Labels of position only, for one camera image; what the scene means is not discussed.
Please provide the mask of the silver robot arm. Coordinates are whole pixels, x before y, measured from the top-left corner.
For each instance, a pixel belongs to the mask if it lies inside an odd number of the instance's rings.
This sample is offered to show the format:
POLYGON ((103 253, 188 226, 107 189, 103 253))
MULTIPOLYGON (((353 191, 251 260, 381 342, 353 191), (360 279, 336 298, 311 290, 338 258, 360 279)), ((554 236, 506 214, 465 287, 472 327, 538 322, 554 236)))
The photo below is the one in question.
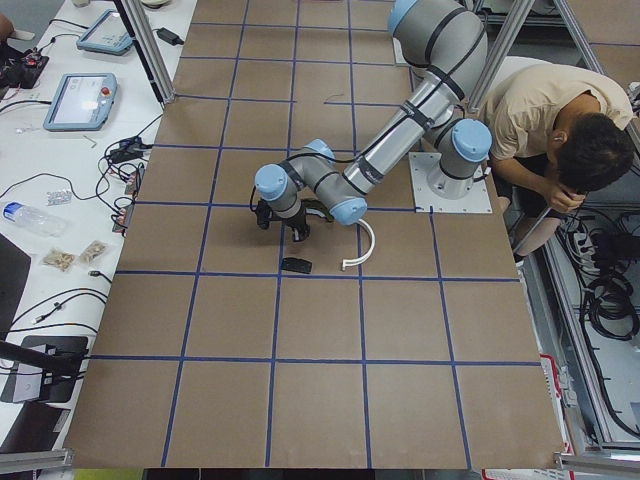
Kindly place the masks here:
POLYGON ((358 222, 368 208, 367 194, 420 139, 441 153, 438 170, 446 186, 437 192, 446 198, 453 195, 452 183, 470 182, 488 157, 489 128, 475 119, 453 117, 486 62, 482 21, 456 1, 397 1, 388 30, 399 41, 404 60, 423 70, 423 81, 344 170, 336 170, 333 152, 320 139, 278 164, 261 167, 254 180, 260 195, 254 209, 259 228, 280 221, 300 242, 310 234, 309 210, 346 226, 358 222))

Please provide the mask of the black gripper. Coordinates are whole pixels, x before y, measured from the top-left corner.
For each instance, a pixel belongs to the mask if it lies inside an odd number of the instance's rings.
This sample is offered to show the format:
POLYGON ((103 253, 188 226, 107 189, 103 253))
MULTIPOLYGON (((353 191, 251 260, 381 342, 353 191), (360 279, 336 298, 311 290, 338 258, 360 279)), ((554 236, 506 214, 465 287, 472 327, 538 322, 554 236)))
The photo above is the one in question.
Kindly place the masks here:
POLYGON ((306 220, 306 203, 304 200, 295 200, 293 205, 284 210, 272 208, 274 215, 278 220, 282 221, 291 229, 292 240, 294 242, 302 242, 306 240, 310 234, 310 227, 306 220))

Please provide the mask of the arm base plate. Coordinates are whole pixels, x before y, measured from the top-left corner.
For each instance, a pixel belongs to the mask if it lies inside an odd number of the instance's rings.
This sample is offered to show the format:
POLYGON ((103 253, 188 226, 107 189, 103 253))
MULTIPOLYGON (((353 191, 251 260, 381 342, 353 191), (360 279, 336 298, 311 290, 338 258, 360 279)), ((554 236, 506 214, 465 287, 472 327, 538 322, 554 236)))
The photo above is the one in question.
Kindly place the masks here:
POLYGON ((415 210, 421 213, 491 214, 485 170, 474 164, 470 177, 456 179, 441 169, 440 153, 409 154, 415 210))

